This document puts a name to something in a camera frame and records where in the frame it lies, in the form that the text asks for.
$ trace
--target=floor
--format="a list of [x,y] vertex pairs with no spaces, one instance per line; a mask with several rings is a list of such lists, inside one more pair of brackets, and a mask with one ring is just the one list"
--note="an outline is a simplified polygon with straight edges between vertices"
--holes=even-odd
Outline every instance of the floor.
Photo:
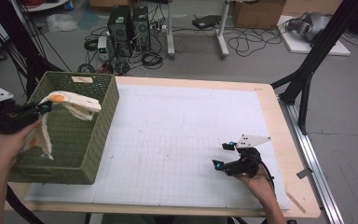
[[[83,7],[71,12],[55,8],[34,16],[43,20],[54,13],[71,14],[75,21],[90,17],[90,12]],[[191,20],[192,18],[175,19],[174,25],[177,22],[191,27]],[[82,29],[47,33],[46,37],[68,67],[75,71],[85,62],[84,37],[106,23],[106,19],[94,18],[92,23],[85,23]],[[227,41],[237,36],[229,30],[227,32]],[[146,69],[147,73],[140,68],[134,68],[127,76],[272,83],[296,71],[307,56],[289,53],[282,42],[266,45],[264,49],[248,57],[240,57],[233,49],[229,49],[230,55],[222,60],[212,32],[175,32],[174,37],[174,60],[168,59],[164,46],[161,52],[164,57],[161,68]],[[357,39],[351,41],[358,45]],[[351,55],[328,56],[316,71],[310,89],[307,130],[344,222],[358,223],[358,47],[343,39],[341,42]],[[45,50],[49,60],[64,69],[60,59],[46,44]],[[92,65],[96,63],[97,67],[101,65],[97,60],[94,60]],[[14,93],[18,103],[25,101],[11,60],[0,61],[0,87]],[[284,87],[281,87],[276,93],[283,91]],[[46,223],[84,223],[84,214],[57,212],[37,215]],[[250,223],[261,223],[259,218],[248,220]],[[316,219],[297,221],[328,223],[324,211]],[[23,223],[23,220],[17,214],[6,212],[5,223]]]

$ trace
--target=white cloth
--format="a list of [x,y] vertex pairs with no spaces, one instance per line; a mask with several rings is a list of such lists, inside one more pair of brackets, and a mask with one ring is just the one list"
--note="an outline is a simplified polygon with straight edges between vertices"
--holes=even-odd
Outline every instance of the white cloth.
[[[92,120],[95,112],[101,110],[98,100],[69,91],[53,91],[40,104],[51,101],[54,105],[61,104],[78,119]],[[53,160],[52,144],[48,136],[48,113],[42,115],[42,122],[27,137],[23,151],[32,147],[41,147],[42,157]]]

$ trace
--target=basket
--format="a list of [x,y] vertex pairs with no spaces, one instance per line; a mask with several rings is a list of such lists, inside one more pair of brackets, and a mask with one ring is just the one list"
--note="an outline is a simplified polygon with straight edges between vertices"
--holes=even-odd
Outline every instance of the basket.
[[102,106],[92,120],[75,118],[61,105],[48,115],[48,134],[54,160],[41,158],[33,147],[20,154],[9,181],[21,183],[93,184],[118,102],[114,76],[46,72],[30,101],[40,101],[52,91],[71,91],[97,99]]

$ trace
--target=computer tower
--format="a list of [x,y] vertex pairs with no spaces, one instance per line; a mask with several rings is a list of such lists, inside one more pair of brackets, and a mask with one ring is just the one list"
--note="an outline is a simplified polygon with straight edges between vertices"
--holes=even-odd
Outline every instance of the computer tower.
[[120,56],[130,57],[131,49],[135,48],[135,41],[133,40],[135,35],[130,6],[113,6],[107,28],[115,54],[117,55],[121,50]]
[[150,25],[149,10],[147,7],[135,7],[133,9],[132,21],[136,36],[137,50],[150,51]]

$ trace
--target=human hand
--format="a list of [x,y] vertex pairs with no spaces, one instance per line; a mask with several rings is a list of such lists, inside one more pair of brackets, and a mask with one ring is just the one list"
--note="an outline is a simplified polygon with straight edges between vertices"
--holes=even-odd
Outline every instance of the human hand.
[[25,144],[27,135],[40,123],[40,119],[13,134],[0,133],[0,165],[6,169],[16,163],[17,155]]
[[263,206],[266,203],[276,201],[275,194],[262,167],[258,167],[257,174],[252,178],[248,175],[236,175],[235,178],[248,187]]

